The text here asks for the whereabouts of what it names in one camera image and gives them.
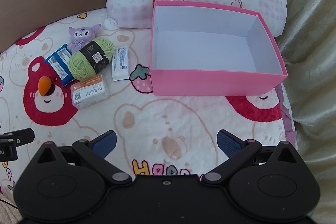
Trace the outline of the purple plush toy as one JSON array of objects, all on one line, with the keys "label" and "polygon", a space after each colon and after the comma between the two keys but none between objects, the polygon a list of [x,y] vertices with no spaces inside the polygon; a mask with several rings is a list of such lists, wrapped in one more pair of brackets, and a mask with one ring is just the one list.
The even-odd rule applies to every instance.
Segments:
[{"label": "purple plush toy", "polygon": [[92,27],[68,28],[70,34],[70,43],[68,49],[71,53],[81,50],[89,42],[96,38],[96,34],[101,28],[101,24],[96,24]]}]

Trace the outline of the green yarn ball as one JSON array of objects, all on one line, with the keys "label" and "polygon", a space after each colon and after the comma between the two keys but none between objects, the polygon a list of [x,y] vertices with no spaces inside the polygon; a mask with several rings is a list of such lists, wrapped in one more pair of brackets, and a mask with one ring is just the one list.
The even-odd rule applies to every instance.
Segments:
[{"label": "green yarn ball", "polygon": [[68,61],[71,75],[79,81],[99,74],[112,61],[113,43],[105,38],[95,38],[79,51],[72,53]]}]

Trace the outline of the clear dental floss box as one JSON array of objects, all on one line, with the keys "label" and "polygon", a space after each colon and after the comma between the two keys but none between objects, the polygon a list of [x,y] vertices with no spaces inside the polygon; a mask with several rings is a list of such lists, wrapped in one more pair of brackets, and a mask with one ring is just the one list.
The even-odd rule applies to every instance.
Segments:
[{"label": "clear dental floss box", "polygon": [[81,110],[107,100],[109,89],[102,74],[71,85],[71,99],[75,108]]}]

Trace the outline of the orange makeup sponge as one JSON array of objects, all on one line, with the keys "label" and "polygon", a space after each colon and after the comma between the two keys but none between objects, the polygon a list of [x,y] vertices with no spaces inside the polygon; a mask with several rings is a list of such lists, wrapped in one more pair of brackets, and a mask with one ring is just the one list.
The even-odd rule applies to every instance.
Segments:
[{"label": "orange makeup sponge", "polygon": [[42,76],[38,81],[38,91],[41,96],[45,96],[52,87],[52,81],[47,76]]}]

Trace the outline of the pink cardboard box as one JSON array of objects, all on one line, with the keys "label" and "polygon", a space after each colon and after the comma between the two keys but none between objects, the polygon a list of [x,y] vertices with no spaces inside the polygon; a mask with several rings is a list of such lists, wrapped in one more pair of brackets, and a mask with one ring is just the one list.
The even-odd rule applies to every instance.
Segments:
[{"label": "pink cardboard box", "polygon": [[156,1],[149,68],[158,96],[257,96],[287,78],[259,12],[191,1]]}]

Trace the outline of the blue wet wipes pack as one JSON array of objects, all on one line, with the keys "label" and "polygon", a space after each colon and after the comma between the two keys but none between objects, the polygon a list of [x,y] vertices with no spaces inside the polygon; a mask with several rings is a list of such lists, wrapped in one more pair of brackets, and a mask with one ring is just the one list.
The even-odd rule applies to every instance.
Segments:
[{"label": "blue wet wipes pack", "polygon": [[58,50],[52,53],[45,59],[45,63],[49,64],[52,69],[59,76],[63,86],[67,86],[74,80],[73,75],[70,73],[68,63],[72,54],[67,45],[62,45]]}]

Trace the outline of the white toothpaste box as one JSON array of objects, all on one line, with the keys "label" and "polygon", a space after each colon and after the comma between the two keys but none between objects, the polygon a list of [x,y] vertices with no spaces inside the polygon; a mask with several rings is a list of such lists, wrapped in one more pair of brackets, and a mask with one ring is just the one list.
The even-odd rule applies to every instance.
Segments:
[{"label": "white toothpaste box", "polygon": [[129,78],[129,49],[116,48],[112,56],[112,79],[122,81]]}]

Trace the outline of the beige satin bed sheet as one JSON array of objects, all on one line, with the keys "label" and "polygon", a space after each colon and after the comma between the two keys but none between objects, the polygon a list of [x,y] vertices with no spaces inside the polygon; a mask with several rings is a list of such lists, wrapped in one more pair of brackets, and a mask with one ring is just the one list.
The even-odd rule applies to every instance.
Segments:
[{"label": "beige satin bed sheet", "polygon": [[277,43],[298,150],[321,189],[313,219],[335,223],[335,0],[288,0],[287,8]]}]

